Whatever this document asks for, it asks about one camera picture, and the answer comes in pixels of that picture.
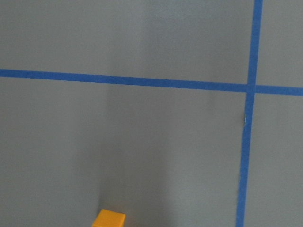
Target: yellow cube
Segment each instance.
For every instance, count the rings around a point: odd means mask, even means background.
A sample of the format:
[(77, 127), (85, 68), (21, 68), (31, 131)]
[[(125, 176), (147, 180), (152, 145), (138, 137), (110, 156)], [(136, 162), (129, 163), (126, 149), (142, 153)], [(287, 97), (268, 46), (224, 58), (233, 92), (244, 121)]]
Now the yellow cube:
[(102, 209), (92, 227), (123, 227), (125, 214)]

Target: gray surface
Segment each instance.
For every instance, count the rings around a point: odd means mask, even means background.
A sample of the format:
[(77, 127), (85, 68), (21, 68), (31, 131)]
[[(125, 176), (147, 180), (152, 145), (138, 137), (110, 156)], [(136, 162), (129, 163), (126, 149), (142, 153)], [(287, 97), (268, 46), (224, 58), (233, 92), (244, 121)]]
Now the gray surface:
[(257, 95), (246, 227), (303, 223), (303, 97)]
[(5, 69), (246, 83), (253, 0), (0, 0)]
[(258, 84), (303, 87), (303, 1), (264, 1)]
[(244, 99), (0, 78), (0, 226), (233, 227)]

